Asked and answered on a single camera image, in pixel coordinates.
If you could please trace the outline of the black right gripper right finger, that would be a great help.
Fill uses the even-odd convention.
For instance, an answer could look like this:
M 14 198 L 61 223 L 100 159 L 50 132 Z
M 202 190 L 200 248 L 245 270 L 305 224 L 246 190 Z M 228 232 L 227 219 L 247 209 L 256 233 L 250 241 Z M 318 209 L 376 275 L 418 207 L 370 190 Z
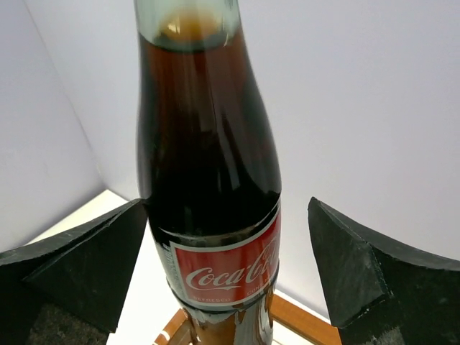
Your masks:
M 381 234 L 317 198 L 308 225 L 341 343 L 459 343 L 459 261 Z

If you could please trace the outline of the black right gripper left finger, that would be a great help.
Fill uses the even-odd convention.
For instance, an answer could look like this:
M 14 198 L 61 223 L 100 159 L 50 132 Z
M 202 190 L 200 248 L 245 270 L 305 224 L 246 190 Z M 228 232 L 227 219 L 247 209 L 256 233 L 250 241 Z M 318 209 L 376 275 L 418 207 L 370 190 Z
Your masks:
M 140 199 L 1 253 L 2 344 L 106 344 L 147 222 Z

